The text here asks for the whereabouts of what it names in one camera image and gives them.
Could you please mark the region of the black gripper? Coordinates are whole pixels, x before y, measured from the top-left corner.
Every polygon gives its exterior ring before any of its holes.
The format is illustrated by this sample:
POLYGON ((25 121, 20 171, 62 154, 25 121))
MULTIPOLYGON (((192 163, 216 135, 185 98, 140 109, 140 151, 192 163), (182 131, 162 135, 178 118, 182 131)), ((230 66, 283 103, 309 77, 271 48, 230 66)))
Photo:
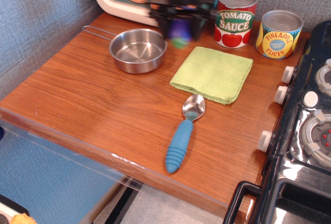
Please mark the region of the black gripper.
POLYGON ((170 25, 173 19, 192 19, 191 37, 198 40, 203 27, 210 17, 216 16, 213 9, 215 0, 146 0, 155 5, 150 16, 157 20, 158 27, 165 39, 170 37, 170 25))

